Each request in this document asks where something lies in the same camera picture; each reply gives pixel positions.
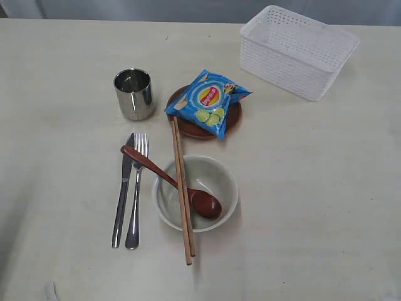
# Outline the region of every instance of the knife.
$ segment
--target knife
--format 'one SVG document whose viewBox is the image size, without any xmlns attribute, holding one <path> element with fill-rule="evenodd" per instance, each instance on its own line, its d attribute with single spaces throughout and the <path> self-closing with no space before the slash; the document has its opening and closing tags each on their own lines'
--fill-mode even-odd
<svg viewBox="0 0 401 301">
<path fill-rule="evenodd" d="M 126 145 L 132 147 L 135 146 L 135 136 L 133 133 L 128 138 Z M 122 164 L 120 197 L 118 199 L 117 213 L 115 215 L 115 222 L 113 229 L 112 248 L 118 248 L 120 246 L 121 232 L 123 230 L 123 222 L 124 222 L 125 202 L 127 200 L 128 183 L 130 180 L 131 168 L 132 168 L 132 159 L 129 158 L 129 156 L 124 155 Z"/>
</svg>

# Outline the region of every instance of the blue snack bag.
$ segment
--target blue snack bag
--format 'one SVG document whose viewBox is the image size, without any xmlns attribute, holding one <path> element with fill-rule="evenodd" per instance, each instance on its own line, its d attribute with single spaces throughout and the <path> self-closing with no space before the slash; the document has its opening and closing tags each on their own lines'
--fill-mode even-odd
<svg viewBox="0 0 401 301">
<path fill-rule="evenodd" d="M 216 73 L 203 70 L 166 109 L 223 139 L 230 104 L 251 94 L 244 87 Z"/>
</svg>

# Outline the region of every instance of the fork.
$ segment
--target fork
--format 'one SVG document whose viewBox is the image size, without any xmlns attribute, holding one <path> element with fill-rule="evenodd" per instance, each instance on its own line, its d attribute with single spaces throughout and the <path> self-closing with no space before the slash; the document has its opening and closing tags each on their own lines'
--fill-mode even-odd
<svg viewBox="0 0 401 301">
<path fill-rule="evenodd" d="M 135 133 L 134 137 L 134 148 L 137 152 L 143 156 L 148 157 L 149 154 L 149 139 L 147 134 Z M 140 188 L 140 175 L 142 172 L 143 165 L 133 161 L 132 166 L 137 171 L 135 177 L 135 191 L 133 194 L 133 205 L 130 218 L 130 225 L 128 227 L 127 238 L 125 239 L 125 247 L 129 250 L 138 248 L 139 245 L 139 188 Z"/>
</svg>

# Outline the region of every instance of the stainless steel cup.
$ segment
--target stainless steel cup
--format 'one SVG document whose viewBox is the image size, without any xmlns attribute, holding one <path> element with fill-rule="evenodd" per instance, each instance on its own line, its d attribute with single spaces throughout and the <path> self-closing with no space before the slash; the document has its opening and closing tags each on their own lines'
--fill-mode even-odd
<svg viewBox="0 0 401 301">
<path fill-rule="evenodd" d="M 142 120 L 155 110 L 150 76 L 141 69 L 121 71 L 114 78 L 120 109 L 125 118 Z"/>
</svg>

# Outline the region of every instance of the white plastic basket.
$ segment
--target white plastic basket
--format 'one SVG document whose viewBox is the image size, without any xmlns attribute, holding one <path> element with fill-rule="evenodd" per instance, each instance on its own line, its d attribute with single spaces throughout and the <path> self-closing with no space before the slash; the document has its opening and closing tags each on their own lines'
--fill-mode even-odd
<svg viewBox="0 0 401 301">
<path fill-rule="evenodd" d="M 311 102 L 330 88 L 359 38 L 270 5 L 241 28 L 241 68 Z"/>
</svg>

